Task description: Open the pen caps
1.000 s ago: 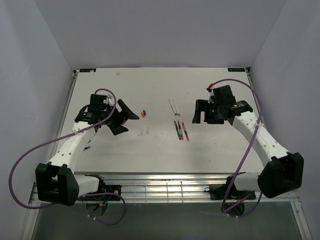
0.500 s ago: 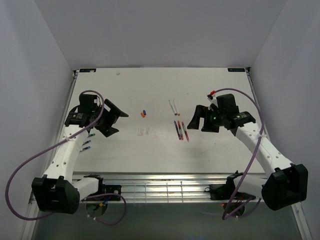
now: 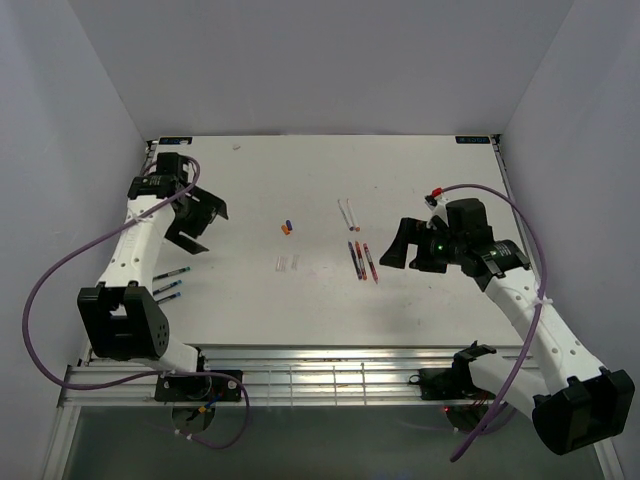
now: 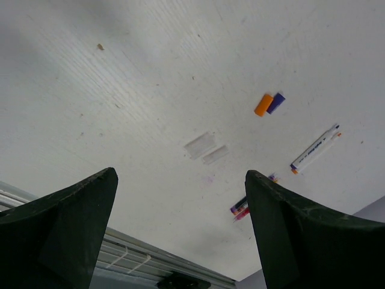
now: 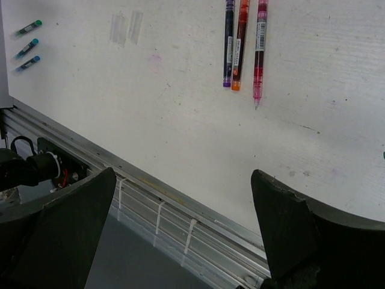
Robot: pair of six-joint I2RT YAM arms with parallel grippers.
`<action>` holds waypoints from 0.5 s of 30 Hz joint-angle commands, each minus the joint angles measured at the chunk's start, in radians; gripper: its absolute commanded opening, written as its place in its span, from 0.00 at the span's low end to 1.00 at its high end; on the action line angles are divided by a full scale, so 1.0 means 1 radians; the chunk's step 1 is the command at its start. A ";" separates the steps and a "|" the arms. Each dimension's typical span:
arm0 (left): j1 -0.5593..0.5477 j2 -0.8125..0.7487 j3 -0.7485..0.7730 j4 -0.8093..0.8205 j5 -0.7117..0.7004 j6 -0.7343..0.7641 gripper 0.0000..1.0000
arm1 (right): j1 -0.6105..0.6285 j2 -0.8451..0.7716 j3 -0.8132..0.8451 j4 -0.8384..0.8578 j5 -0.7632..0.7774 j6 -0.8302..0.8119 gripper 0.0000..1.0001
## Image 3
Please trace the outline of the red gel pen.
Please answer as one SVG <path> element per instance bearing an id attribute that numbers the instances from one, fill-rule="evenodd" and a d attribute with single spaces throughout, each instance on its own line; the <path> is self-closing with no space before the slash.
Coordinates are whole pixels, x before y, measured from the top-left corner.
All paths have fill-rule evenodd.
<path id="1" fill-rule="evenodd" d="M 373 281 L 375 282 L 375 284 L 379 284 L 379 276 L 378 276 L 378 273 L 376 271 L 376 268 L 375 268 L 375 265 L 374 265 L 374 261 L 373 261 L 370 249 L 369 249 L 369 247 L 368 247 L 366 242 L 363 243 L 363 249 L 364 249 L 365 258 L 366 258 L 366 261 L 368 263 L 368 266 L 369 266 Z"/>

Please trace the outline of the orange gel pen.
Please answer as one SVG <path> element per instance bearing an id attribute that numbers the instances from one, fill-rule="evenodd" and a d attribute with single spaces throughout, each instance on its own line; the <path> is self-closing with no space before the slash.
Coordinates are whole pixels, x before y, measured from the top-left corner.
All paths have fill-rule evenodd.
<path id="1" fill-rule="evenodd" d="M 361 278 L 363 281 L 366 281 L 367 280 L 366 266 L 364 262 L 362 249 L 358 241 L 355 241 L 355 250 L 356 250 L 356 258 L 357 258 L 359 269 L 361 272 Z"/>

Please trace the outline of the purple gel pen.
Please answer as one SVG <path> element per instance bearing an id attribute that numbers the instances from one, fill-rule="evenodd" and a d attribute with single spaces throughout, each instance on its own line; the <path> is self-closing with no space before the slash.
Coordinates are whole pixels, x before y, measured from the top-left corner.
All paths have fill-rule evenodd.
<path id="1" fill-rule="evenodd" d="M 352 244 L 351 241 L 348 241 L 347 245 L 348 245 L 348 249 L 349 249 L 349 252 L 350 252 L 350 256 L 351 256 L 355 271 L 356 271 L 357 278 L 358 278 L 358 280 L 362 280 L 362 273 L 361 273 L 361 269 L 360 269 L 360 266 L 359 266 L 359 263 L 358 263 L 358 260 L 357 260 L 357 256 L 356 256 L 354 245 Z"/>

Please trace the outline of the blue gel pen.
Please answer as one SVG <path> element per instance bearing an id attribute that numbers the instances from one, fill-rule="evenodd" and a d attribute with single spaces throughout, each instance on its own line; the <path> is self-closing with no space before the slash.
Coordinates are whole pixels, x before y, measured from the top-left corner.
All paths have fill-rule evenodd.
<path id="1" fill-rule="evenodd" d="M 162 298 L 159 298 L 155 302 L 156 302 L 156 304 L 160 305 L 160 304 L 164 304 L 164 303 L 170 302 L 172 300 L 178 299 L 181 296 L 182 296 L 181 292 L 175 292 L 173 294 L 170 294 L 170 295 L 164 296 Z"/>
<path id="2" fill-rule="evenodd" d="M 171 289 L 173 289 L 173 288 L 178 287 L 178 286 L 179 286 L 179 285 L 181 285 L 182 283 L 183 283 L 183 282 L 182 282 L 182 280 L 177 280 L 177 281 L 171 282 L 171 283 L 166 284 L 166 285 L 164 285 L 164 286 L 161 286 L 161 287 L 159 287 L 159 288 L 157 288 L 157 289 L 154 289 L 154 290 L 153 290 L 153 292 L 152 292 L 152 294 L 153 294 L 154 296 L 155 296 L 155 295 L 159 295 L 159 294 L 161 294 L 161 293 L 164 293 L 164 292 L 166 292 L 166 291 L 169 291 L 169 290 L 171 290 Z"/>

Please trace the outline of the blue capped white marker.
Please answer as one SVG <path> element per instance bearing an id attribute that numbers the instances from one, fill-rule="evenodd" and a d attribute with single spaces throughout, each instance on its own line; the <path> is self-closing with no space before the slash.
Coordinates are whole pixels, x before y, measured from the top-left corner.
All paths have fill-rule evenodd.
<path id="1" fill-rule="evenodd" d="M 347 229 L 349 231 L 354 231 L 354 225 L 352 224 L 350 218 L 348 217 L 347 212 L 346 212 L 346 210 L 345 210 L 345 208 L 344 208 L 344 206 L 342 204 L 342 201 L 340 199 L 337 200 L 337 204 L 338 204 L 338 208 L 340 210 L 340 213 L 342 215 L 342 218 L 346 223 Z"/>

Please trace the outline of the orange capped white marker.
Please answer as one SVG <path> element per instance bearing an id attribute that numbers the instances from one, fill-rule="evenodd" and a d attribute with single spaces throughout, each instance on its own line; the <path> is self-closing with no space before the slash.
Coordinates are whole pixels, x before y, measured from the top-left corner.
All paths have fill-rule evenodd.
<path id="1" fill-rule="evenodd" d="M 351 223 L 351 228 L 353 231 L 355 232 L 359 232 L 361 230 L 359 222 L 357 220 L 357 216 L 353 210 L 353 206 L 352 203 L 349 199 L 346 199 L 346 205 L 347 205 L 347 211 L 348 211 L 348 215 L 349 215 L 349 220 Z"/>

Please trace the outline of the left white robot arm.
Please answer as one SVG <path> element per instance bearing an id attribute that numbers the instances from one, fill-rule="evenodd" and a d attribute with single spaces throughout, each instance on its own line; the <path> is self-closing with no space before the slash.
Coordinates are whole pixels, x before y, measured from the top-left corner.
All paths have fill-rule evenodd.
<path id="1" fill-rule="evenodd" d="M 164 242 L 191 255 L 204 253 L 198 237 L 216 218 L 228 216 L 224 200 L 198 187 L 199 173 L 195 159 L 165 152 L 150 172 L 132 180 L 111 260 L 96 286 L 81 289 L 77 297 L 97 357 L 180 372 L 177 386 L 194 400 L 210 392 L 212 376 L 200 367 L 199 350 L 171 334 L 151 287 Z"/>

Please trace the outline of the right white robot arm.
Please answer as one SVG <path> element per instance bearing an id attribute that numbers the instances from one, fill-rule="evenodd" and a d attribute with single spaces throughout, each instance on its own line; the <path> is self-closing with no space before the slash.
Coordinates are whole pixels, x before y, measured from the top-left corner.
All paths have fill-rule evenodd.
<path id="1" fill-rule="evenodd" d="M 431 217 L 402 218 L 381 265 L 438 274 L 459 267 L 506 316 L 539 370 L 522 372 L 495 348 L 473 343 L 454 357 L 454 390 L 494 394 L 528 417 L 557 455 L 621 434 L 635 394 L 628 373 L 608 369 L 578 340 L 541 293 L 528 257 L 513 241 L 495 239 L 480 200 L 437 195 L 426 203 Z"/>

